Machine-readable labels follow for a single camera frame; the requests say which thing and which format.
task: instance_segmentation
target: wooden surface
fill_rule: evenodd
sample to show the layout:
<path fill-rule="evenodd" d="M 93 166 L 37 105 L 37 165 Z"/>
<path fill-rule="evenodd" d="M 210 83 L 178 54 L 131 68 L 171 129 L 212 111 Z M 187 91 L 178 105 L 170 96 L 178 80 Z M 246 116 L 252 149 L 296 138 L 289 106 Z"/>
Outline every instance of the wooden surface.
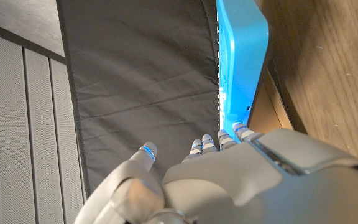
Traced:
<path fill-rule="evenodd" d="M 358 157 L 358 0 L 260 3 L 290 119 Z"/>

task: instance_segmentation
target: fingertip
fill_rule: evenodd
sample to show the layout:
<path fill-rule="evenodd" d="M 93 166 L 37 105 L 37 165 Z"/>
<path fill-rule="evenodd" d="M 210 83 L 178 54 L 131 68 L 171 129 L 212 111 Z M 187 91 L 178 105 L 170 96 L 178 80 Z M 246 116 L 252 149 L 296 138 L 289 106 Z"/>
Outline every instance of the fingertip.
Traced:
<path fill-rule="evenodd" d="M 225 136 L 225 135 L 228 135 L 228 133 L 225 130 L 222 129 L 222 130 L 218 131 L 218 138 Z"/>
<path fill-rule="evenodd" d="M 144 146 L 148 147 L 150 149 L 150 151 L 154 154 L 154 157 L 157 156 L 157 147 L 155 146 L 154 143 L 152 142 L 147 142 L 144 144 Z"/>
<path fill-rule="evenodd" d="M 204 134 L 203 142 L 208 141 L 208 140 L 212 140 L 211 136 L 209 134 Z"/>

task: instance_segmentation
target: gray wall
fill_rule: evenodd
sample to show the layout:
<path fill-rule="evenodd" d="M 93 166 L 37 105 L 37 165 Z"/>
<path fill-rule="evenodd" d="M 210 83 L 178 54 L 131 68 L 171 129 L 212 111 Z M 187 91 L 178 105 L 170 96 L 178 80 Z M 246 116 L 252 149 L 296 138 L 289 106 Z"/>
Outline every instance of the gray wall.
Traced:
<path fill-rule="evenodd" d="M 56 0 L 0 0 L 0 27 L 64 56 Z"/>
<path fill-rule="evenodd" d="M 66 66 L 0 38 L 0 222 L 73 223 L 82 204 Z"/>

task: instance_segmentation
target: black edge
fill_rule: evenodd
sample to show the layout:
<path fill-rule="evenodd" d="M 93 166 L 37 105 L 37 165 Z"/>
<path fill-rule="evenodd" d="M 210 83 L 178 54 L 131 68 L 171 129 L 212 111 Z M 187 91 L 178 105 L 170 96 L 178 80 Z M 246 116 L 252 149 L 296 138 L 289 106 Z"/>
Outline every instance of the black edge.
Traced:
<path fill-rule="evenodd" d="M 62 32 L 62 40 L 63 40 L 63 48 L 65 51 L 66 56 L 66 66 L 67 66 L 67 74 L 68 74 L 68 82 L 70 84 L 71 90 L 71 100 L 73 101 L 73 112 L 74 112 L 74 122 L 75 122 L 75 133 L 77 136 L 77 147 L 78 147 L 78 160 L 80 163 L 80 175 L 81 175 L 81 184 L 83 190 L 83 201 L 88 199 L 91 194 L 90 182 L 88 178 L 88 170 L 86 169 L 86 159 L 85 159 L 85 150 L 81 132 L 81 123 L 80 123 L 80 114 L 78 112 L 78 103 L 75 91 L 75 84 L 74 84 L 74 77 L 73 77 L 73 69 L 71 67 L 71 59 L 70 53 L 68 49 L 68 41 L 67 41 L 67 34 L 66 34 L 66 26 L 65 20 L 63 16 L 63 8 L 62 8 L 62 1 L 56 0 L 57 11 L 59 15 L 59 22 L 60 22 L 60 30 Z"/>
<path fill-rule="evenodd" d="M 0 27 L 0 37 L 2 37 L 3 39 L 6 39 L 12 43 L 15 43 L 17 45 L 20 45 L 24 48 L 27 48 L 34 52 L 37 52 L 38 54 L 42 54 L 48 58 L 51 58 L 51 59 L 54 59 L 60 63 L 66 64 L 66 59 L 63 56 L 56 54 L 55 52 L 52 52 L 52 51 L 46 49 L 45 47 L 41 47 L 29 40 L 26 40 L 25 38 L 20 37 L 6 29 L 1 28 L 1 27 Z"/>

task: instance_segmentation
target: robot finger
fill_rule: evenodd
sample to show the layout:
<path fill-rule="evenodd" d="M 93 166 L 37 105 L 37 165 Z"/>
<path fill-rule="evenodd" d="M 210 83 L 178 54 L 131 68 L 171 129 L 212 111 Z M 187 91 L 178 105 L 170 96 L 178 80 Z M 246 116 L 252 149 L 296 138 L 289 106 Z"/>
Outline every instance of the robot finger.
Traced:
<path fill-rule="evenodd" d="M 186 156 L 182 162 L 185 162 L 189 159 L 196 158 L 196 157 L 200 156 L 201 152 L 202 152 L 201 148 L 202 148 L 201 140 L 199 140 L 199 139 L 194 140 L 193 145 L 191 146 L 189 155 Z"/>
<path fill-rule="evenodd" d="M 144 169 L 150 171 L 156 156 L 157 147 L 152 142 L 147 142 L 129 160 L 138 162 Z"/>
<path fill-rule="evenodd" d="M 218 139 L 222 151 L 229 149 L 230 147 L 235 146 L 237 144 L 225 130 L 220 130 L 218 132 Z"/>
<path fill-rule="evenodd" d="M 203 152 L 202 154 L 206 154 L 209 152 L 216 152 L 216 146 L 214 145 L 214 141 L 212 140 L 209 134 L 205 134 L 203 136 Z"/>
<path fill-rule="evenodd" d="M 249 128 L 247 128 L 247 126 L 239 122 L 233 124 L 233 131 L 241 142 L 244 142 L 248 135 L 254 133 Z"/>

